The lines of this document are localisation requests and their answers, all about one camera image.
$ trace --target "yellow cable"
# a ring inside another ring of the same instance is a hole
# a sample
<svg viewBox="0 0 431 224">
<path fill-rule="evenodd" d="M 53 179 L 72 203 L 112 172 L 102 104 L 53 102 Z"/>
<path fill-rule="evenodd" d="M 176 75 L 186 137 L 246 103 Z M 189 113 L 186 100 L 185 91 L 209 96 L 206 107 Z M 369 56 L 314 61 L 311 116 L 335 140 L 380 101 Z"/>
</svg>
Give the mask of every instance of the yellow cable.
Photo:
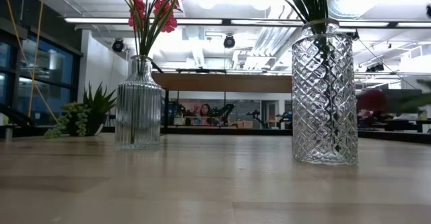
<svg viewBox="0 0 431 224">
<path fill-rule="evenodd" d="M 37 33 L 37 39 L 36 39 L 36 50 L 34 51 L 34 63 L 33 63 L 33 74 L 32 74 L 32 91 L 30 92 L 30 105 L 28 106 L 28 118 L 30 118 L 32 115 L 33 90 L 34 90 L 34 85 L 36 84 L 34 82 L 34 78 L 35 78 L 36 64 L 38 61 L 37 59 L 38 59 L 38 52 L 39 52 L 40 26 L 42 25 L 43 2 L 44 2 L 44 0 L 40 0 L 39 25 L 38 25 L 38 33 Z"/>
<path fill-rule="evenodd" d="M 32 74 L 31 70 L 29 69 L 29 65 L 28 65 L 28 62 L 27 62 L 26 54 L 24 53 L 24 50 L 22 50 L 21 40 L 20 40 L 20 37 L 18 36 L 18 30 L 17 30 L 17 28 L 16 28 L 15 19 L 13 18 L 11 2 L 10 2 L 10 0 L 6 0 L 6 2 L 7 2 L 7 7 L 9 8 L 9 14 L 10 14 L 10 16 L 11 16 L 11 21 L 12 21 L 12 25 L 13 25 L 13 30 L 15 31 L 15 35 L 16 35 L 16 38 L 17 38 L 17 40 L 18 40 L 18 46 L 20 46 L 20 50 L 21 50 L 22 56 L 23 56 L 23 58 L 24 58 L 24 62 L 25 62 L 25 63 L 26 63 L 26 65 L 27 65 L 28 73 L 29 73 L 29 74 Z M 44 99 L 44 97 L 43 97 L 43 95 L 42 95 L 42 92 L 40 92 L 40 90 L 39 90 L 39 87 L 38 87 L 36 84 L 34 85 L 34 87 L 36 88 L 36 90 L 37 90 L 37 91 L 38 91 L 38 93 L 40 94 L 40 98 L 41 98 L 41 99 L 42 99 L 42 101 L 45 103 L 45 106 L 48 108 L 48 111 L 49 111 L 49 113 L 51 113 L 51 116 L 54 118 L 55 122 L 59 123 L 59 121 L 57 120 L 57 117 L 55 117 L 55 115 L 53 114 L 53 112 L 52 112 L 52 111 L 51 111 L 51 109 L 49 108 L 48 103 L 45 101 L 45 99 Z"/>
</svg>

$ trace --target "ribbed glass vase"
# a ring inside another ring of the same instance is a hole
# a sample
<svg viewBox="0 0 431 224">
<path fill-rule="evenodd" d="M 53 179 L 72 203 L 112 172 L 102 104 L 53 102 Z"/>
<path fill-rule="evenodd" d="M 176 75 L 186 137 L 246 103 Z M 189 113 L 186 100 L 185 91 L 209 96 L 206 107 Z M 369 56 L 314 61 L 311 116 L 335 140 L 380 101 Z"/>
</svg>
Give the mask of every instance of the ribbed glass vase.
<svg viewBox="0 0 431 224">
<path fill-rule="evenodd" d="M 331 19 L 309 22 L 293 45 L 293 155 L 329 165 L 358 162 L 352 39 Z"/>
<path fill-rule="evenodd" d="M 134 56 L 132 74 L 117 89 L 117 149 L 154 149 L 160 145 L 164 90 L 151 76 L 151 59 Z"/>
</svg>

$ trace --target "light wood tabletop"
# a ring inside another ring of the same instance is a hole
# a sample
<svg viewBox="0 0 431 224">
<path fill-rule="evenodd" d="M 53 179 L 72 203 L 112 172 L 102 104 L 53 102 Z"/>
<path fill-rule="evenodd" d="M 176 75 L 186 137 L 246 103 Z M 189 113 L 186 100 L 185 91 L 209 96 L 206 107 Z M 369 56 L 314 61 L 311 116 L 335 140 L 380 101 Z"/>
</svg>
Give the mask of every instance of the light wood tabletop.
<svg viewBox="0 0 431 224">
<path fill-rule="evenodd" d="M 292 159 L 291 137 L 114 135 L 0 143 L 0 223 L 431 223 L 431 147 L 360 139 L 357 166 Z"/>
</svg>

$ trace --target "dark hair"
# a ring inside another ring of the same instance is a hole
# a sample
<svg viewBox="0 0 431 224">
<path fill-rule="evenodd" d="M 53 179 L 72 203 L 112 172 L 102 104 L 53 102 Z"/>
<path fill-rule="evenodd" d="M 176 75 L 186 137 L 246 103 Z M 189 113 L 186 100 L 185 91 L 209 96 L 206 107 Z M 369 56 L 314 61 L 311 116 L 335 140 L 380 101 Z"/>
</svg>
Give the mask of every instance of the dark hair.
<svg viewBox="0 0 431 224">
<path fill-rule="evenodd" d="M 206 107 L 208 108 L 208 112 L 207 112 L 207 114 L 206 114 L 206 115 L 203 115 L 203 113 L 202 113 L 202 107 L 204 107 L 204 106 L 206 106 Z M 199 111 L 199 115 L 200 115 L 200 116 L 211 116 L 211 107 L 209 106 L 209 104 L 203 104 L 203 105 L 201 106 L 201 109 L 200 109 L 200 111 Z M 211 119 L 210 119 L 210 118 L 207 118 L 207 123 L 208 123 L 208 124 L 211 124 Z"/>
</svg>

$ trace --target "wooden beam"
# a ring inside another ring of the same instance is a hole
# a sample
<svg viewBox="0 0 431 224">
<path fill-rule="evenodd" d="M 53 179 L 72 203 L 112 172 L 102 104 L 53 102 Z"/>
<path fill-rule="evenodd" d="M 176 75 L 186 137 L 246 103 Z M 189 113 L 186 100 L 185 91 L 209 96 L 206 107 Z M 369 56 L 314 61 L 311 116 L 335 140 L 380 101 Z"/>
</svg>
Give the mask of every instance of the wooden beam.
<svg viewBox="0 0 431 224">
<path fill-rule="evenodd" d="M 171 91 L 291 93 L 291 76 L 153 73 Z"/>
</svg>

